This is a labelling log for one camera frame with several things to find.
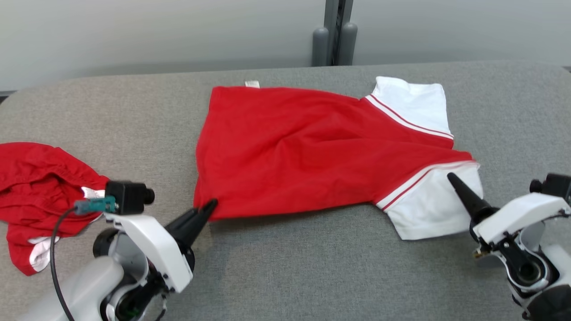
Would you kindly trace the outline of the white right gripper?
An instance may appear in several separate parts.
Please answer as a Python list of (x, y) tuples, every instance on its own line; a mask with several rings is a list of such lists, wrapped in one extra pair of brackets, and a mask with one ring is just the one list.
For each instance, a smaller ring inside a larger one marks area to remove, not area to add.
[(499, 209), (479, 197), (455, 173), (448, 173), (447, 178), (467, 210), (471, 224), (477, 224), (473, 228), (475, 235), (490, 246), (498, 245), (505, 234), (513, 235), (537, 222), (570, 213), (570, 206), (563, 198), (542, 193), (518, 197)]

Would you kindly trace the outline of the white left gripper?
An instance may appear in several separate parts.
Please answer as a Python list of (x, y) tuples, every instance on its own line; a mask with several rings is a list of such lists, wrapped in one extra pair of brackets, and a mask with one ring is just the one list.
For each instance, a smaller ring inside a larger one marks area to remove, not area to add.
[(192, 245), (213, 214), (217, 199), (187, 210), (163, 226), (145, 214), (105, 213), (106, 221), (118, 232), (104, 256), (106, 282), (115, 289), (124, 278), (124, 292), (158, 280), (155, 291), (181, 293), (193, 280)]

